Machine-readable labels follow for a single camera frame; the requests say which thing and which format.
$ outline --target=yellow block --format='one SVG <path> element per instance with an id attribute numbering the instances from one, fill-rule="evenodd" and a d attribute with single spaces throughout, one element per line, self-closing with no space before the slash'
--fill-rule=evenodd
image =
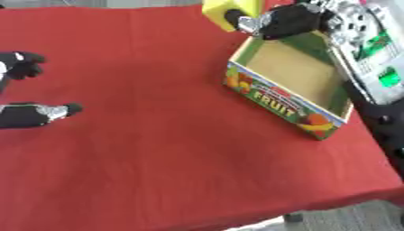
<path id="1" fill-rule="evenodd" d="M 258 17 L 262 12 L 263 0 L 204 0 L 202 13 L 212 22 L 227 32 L 235 28 L 225 19 L 228 10 L 241 10 L 251 17 Z"/>

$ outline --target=table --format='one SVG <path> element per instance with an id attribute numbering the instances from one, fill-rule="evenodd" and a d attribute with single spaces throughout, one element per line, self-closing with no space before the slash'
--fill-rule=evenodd
<path id="1" fill-rule="evenodd" d="M 401 180 L 357 114 L 318 142 L 223 87 L 245 39 L 200 6 L 0 13 L 2 51 L 48 57 L 2 102 L 79 102 L 0 131 L 0 229 L 217 230 L 384 199 Z"/>

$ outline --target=robotic arm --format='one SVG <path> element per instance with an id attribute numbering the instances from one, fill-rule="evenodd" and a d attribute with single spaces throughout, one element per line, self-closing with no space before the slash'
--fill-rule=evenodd
<path id="1" fill-rule="evenodd" d="M 252 10 L 262 1 L 218 2 L 206 0 L 204 13 L 224 29 L 230 24 L 264 40 L 312 31 L 326 35 L 328 53 L 345 80 L 345 90 L 404 177 L 404 32 L 398 24 L 404 17 L 394 0 L 297 1 L 264 14 Z"/>
<path id="2" fill-rule="evenodd" d="M 30 52 L 0 52 L 0 94 L 10 80 L 35 78 L 42 73 L 40 64 L 45 62 L 41 55 Z M 77 104 L 44 106 L 35 103 L 13 103 L 0 105 L 0 129 L 29 128 L 73 116 L 81 111 Z"/>

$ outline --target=cardboard box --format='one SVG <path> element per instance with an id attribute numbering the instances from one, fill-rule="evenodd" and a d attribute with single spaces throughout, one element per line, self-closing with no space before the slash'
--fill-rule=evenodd
<path id="1" fill-rule="evenodd" d="M 249 38 L 229 60 L 225 84 L 323 140 L 348 122 L 353 105 L 315 33 L 282 41 Z"/>

